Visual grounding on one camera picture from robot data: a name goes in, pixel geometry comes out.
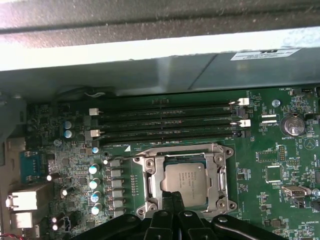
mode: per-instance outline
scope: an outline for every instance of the white label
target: white label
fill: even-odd
[[[231,58],[231,61],[285,58],[298,52],[299,50],[300,49],[286,49],[286,50],[262,50],[262,51],[238,52],[233,56],[233,58]]]

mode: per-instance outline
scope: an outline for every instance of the black ram slot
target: black ram slot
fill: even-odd
[[[223,131],[225,128],[234,128],[230,124],[216,125],[216,123],[208,124],[207,126],[191,126],[184,128],[173,128],[173,129],[157,129],[157,130],[126,130],[123,132],[106,132],[104,135],[98,138],[128,138],[128,137],[147,137],[155,135],[169,135],[169,134],[184,134],[194,133],[198,134],[206,131]]]
[[[232,116],[236,111],[234,109],[214,111],[214,107],[193,108],[193,109],[158,109],[155,111],[132,111],[115,114],[102,114],[96,117],[99,123],[122,122],[129,120],[151,120],[159,118],[184,118],[196,116]]]
[[[213,120],[210,118],[192,118],[181,120],[162,120],[162,121],[147,121],[141,123],[128,122],[127,124],[114,124],[99,126],[102,132],[121,133],[121,132],[136,132],[138,130],[166,130],[174,128],[195,128],[195,127],[230,127],[231,120]]]
[[[109,144],[123,144],[123,143],[143,143],[143,142],[155,142],[157,144],[164,144],[174,141],[182,140],[197,140],[204,138],[246,138],[250,136],[250,132],[247,131],[222,131],[222,132],[203,132],[197,134],[183,134],[183,135],[164,135],[160,137],[148,136],[148,137],[129,137],[129,138],[103,138],[99,140],[100,146]]]
[[[107,124],[113,122],[129,122],[131,121],[145,121],[145,120],[162,120],[162,119],[180,119],[180,118],[189,118],[189,117],[212,117],[212,118],[223,118],[223,117],[230,117],[232,116],[232,112],[225,111],[225,112],[214,112],[214,111],[204,111],[199,109],[198,112],[172,112],[170,114],[152,114],[148,113],[146,115],[117,115],[117,116],[107,116],[101,117],[98,119],[99,124]]]
[[[159,111],[159,110],[188,110],[194,108],[225,108],[230,107],[229,101],[224,102],[202,102],[202,103],[190,103],[188,105],[180,104],[154,104],[154,105],[144,105],[142,107],[136,107],[134,109],[110,109],[110,108],[101,108],[99,109],[104,114],[123,114],[123,113],[134,113],[134,112],[147,112],[147,111]]]

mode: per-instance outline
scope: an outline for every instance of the screw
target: screw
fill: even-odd
[[[318,188],[314,188],[312,190],[312,195],[315,197],[320,197],[320,190]]]
[[[281,102],[280,102],[280,100],[278,100],[278,99],[275,99],[275,100],[272,101],[272,106],[273,106],[274,108],[279,107],[280,104],[281,104]]]
[[[191,216],[192,216],[192,212],[190,212],[190,211],[185,211],[185,212],[184,212],[184,215],[185,215],[186,217],[191,217]]]
[[[220,223],[226,223],[226,222],[228,222],[228,219],[226,219],[224,216],[220,216],[220,217],[218,218],[218,221],[219,221]]]
[[[152,168],[154,166],[154,161],[152,160],[147,160],[145,162],[145,165],[148,167],[148,168]]]

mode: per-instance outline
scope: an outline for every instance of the green circuit board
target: green circuit board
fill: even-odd
[[[28,132],[26,148],[47,154],[48,172],[59,172],[60,178],[55,182],[56,195],[51,203],[51,215],[60,211],[77,211],[79,223],[70,233],[76,236],[88,229],[98,226],[115,216],[112,208],[109,184],[109,165],[104,160],[112,160],[115,156],[129,157],[139,152],[159,146],[180,146],[203,143],[218,143],[232,148],[234,155],[227,159],[227,185],[229,199],[236,202],[238,208],[230,215],[248,221],[260,228],[274,232],[290,240],[320,240],[320,212],[311,207],[311,202],[320,200],[315,195],[307,195],[303,205],[297,205],[282,190],[282,186],[303,186],[310,190],[320,188],[320,123],[319,96],[317,86],[274,87],[262,89],[242,89],[229,91],[212,91],[181,93],[153,96],[117,97],[109,99],[87,99],[78,102],[51,104],[33,104],[28,106]],[[111,135],[108,141],[102,139],[96,146],[98,153],[93,153],[94,138],[88,131],[96,129],[99,122],[96,116],[89,116],[89,109],[98,108],[108,118],[108,112],[127,119],[123,129],[133,129],[130,120],[138,119],[133,110],[152,109],[155,106],[173,107],[175,113],[179,108],[199,105],[193,111],[200,113],[206,104],[235,101],[249,98],[249,105],[243,107],[251,126],[244,127],[241,137],[226,135],[208,135],[212,126],[197,127],[198,118],[190,118],[194,128],[181,132],[162,132],[172,139],[158,140],[150,137],[155,135],[143,133],[146,140],[135,141],[137,135]],[[279,100],[280,105],[274,106],[273,101]],[[289,116],[300,118],[305,126],[303,132],[290,135],[285,132],[283,121]],[[72,137],[64,136],[64,123],[72,123]],[[219,132],[232,130],[224,126]],[[93,164],[99,164],[100,170],[94,176],[88,172]],[[123,158],[121,164],[123,179],[123,198],[126,213],[135,214],[145,202],[142,167],[133,163],[130,158]],[[103,209],[98,215],[91,214],[94,203],[90,196],[94,192],[89,182],[94,178],[102,180],[94,191],[103,194]],[[74,187],[74,192],[61,197],[61,188]],[[57,239],[64,231],[48,230],[50,239]]]

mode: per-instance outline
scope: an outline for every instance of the integrated circuit chip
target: integrated circuit chip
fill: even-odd
[[[267,183],[281,182],[282,168],[280,165],[267,166],[265,169],[265,181]]]
[[[88,229],[93,229],[96,226],[96,221],[87,221],[86,222],[86,227]]]
[[[320,171],[314,171],[315,174],[315,182],[320,184]]]
[[[202,163],[170,164],[165,167],[164,175],[162,190],[179,191],[186,207],[206,204],[207,179]]]
[[[67,205],[68,208],[74,208],[76,206],[74,201],[68,201]]]
[[[245,175],[243,173],[239,173],[237,176],[238,180],[244,180],[245,179]]]
[[[63,158],[63,159],[62,159],[62,165],[64,165],[64,166],[70,165],[69,158]]]
[[[88,182],[87,182],[87,178],[86,178],[86,177],[80,177],[80,178],[79,178],[79,183],[80,183],[81,185],[87,184],[87,183],[88,183]]]
[[[271,220],[271,226],[274,228],[281,228],[282,224],[281,224],[281,220],[280,219],[272,219]]]

